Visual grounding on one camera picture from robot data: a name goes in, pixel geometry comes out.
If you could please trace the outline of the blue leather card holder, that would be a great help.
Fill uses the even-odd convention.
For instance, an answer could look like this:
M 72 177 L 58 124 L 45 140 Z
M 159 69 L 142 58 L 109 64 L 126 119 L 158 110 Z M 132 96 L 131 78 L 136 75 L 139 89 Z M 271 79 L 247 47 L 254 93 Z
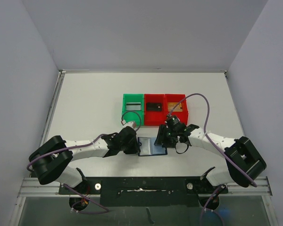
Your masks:
M 138 156 L 161 156 L 167 155 L 167 148 L 155 145 L 155 137 L 138 137 L 139 153 Z

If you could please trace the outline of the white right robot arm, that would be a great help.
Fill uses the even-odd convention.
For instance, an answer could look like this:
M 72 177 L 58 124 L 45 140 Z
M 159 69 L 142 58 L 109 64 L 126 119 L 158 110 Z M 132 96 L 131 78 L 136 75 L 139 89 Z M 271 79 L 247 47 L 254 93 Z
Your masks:
M 200 186 L 207 193 L 218 185 L 233 182 L 241 187 L 257 187 L 255 179 L 266 169 L 265 161 L 247 137 L 222 137 L 193 124 L 178 128 L 160 125 L 154 145 L 175 148 L 178 143 L 205 149 L 225 159 L 226 167 L 213 166 L 202 175 Z

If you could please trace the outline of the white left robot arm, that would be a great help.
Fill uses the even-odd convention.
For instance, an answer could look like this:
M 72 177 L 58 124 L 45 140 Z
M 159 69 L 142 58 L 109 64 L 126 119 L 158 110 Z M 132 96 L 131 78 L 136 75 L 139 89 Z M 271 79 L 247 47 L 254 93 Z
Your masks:
M 60 135 L 53 136 L 29 156 L 26 168 L 35 173 L 41 185 L 56 181 L 80 194 L 87 186 L 85 176 L 69 163 L 93 157 L 107 158 L 119 152 L 136 154 L 140 151 L 136 135 L 132 126 L 125 125 L 120 132 L 100 134 L 93 141 L 67 141 Z

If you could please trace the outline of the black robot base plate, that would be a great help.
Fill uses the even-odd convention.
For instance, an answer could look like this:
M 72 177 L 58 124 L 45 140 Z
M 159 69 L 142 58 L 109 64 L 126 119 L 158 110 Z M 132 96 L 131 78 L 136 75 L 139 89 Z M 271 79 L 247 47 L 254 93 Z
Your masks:
M 75 188 L 104 207 L 198 207 L 215 189 L 200 176 L 87 177 Z

